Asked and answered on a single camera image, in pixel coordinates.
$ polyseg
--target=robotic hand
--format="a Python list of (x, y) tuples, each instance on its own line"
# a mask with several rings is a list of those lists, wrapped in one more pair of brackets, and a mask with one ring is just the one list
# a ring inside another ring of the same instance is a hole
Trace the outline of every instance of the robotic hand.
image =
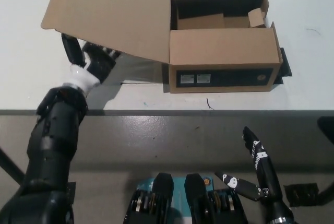
[(70, 162), (77, 150), (79, 125), (88, 107), (86, 96), (115, 66), (120, 52), (62, 34), (71, 77), (52, 88), (37, 108), (27, 154), (26, 175), (16, 194), (0, 211), (0, 224), (71, 224), (74, 192), (69, 191)]
[(123, 224), (166, 224), (174, 192), (173, 178), (159, 173), (152, 190), (136, 190), (130, 200)]
[(188, 174), (184, 183), (193, 224), (247, 224), (238, 195), (229, 188), (206, 190), (198, 173)]
[(253, 159), (259, 186), (223, 172), (216, 172), (215, 175), (237, 194), (260, 201), (264, 206), (266, 223), (295, 223), (291, 210), (283, 202), (280, 183), (266, 150), (248, 127), (244, 128), (243, 134), (245, 146)]

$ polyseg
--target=black object on floor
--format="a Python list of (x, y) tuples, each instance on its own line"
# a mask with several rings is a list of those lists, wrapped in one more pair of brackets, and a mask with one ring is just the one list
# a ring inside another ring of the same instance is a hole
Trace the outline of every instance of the black object on floor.
[[(334, 144), (334, 117), (320, 117), (318, 127)], [(284, 188), (290, 207), (323, 206), (334, 201), (334, 182), (321, 193), (316, 183), (289, 185)]]
[(334, 117), (320, 117), (318, 127), (322, 133), (334, 144)]
[(283, 77), (292, 77), (292, 72), (284, 48), (281, 48), (281, 53), (283, 58), (283, 64), (281, 65), (276, 80), (274, 81), (275, 85), (283, 84)]
[(317, 183), (284, 186), (290, 207), (310, 207), (317, 205), (319, 188)]

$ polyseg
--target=box lid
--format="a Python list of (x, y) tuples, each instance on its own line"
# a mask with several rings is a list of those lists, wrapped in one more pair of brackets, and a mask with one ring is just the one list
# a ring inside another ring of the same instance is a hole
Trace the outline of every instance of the box lid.
[(50, 0), (42, 28), (169, 62), (171, 0)]

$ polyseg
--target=black robotic arm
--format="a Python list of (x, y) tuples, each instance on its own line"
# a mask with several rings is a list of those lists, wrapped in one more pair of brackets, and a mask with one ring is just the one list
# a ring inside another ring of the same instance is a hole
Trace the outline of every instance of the black robotic arm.
[(103, 83), (120, 52), (62, 35), (71, 77), (52, 88), (37, 108), (27, 154), (29, 164), (16, 194), (0, 211), (0, 224), (71, 224), (72, 203), (67, 194), (70, 162), (77, 150), (79, 125), (88, 107), (86, 96)]
[(215, 175), (234, 192), (253, 201), (260, 201), (265, 209), (266, 223), (294, 223), (292, 211), (283, 202), (277, 174), (262, 143), (248, 127), (243, 130), (243, 139), (252, 156), (259, 186), (223, 172), (216, 172)]

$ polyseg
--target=white table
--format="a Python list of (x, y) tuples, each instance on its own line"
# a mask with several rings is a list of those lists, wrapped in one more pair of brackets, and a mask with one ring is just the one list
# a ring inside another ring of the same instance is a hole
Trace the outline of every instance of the white table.
[[(334, 110), (333, 2), (269, 1), (268, 21), (276, 23), (293, 74), (284, 85), (259, 93), (164, 93), (160, 63), (123, 56), (106, 83), (89, 96), (90, 109), (106, 114)], [(32, 113), (68, 75), (60, 34), (40, 28), (48, 3), (0, 0), (0, 114)]]

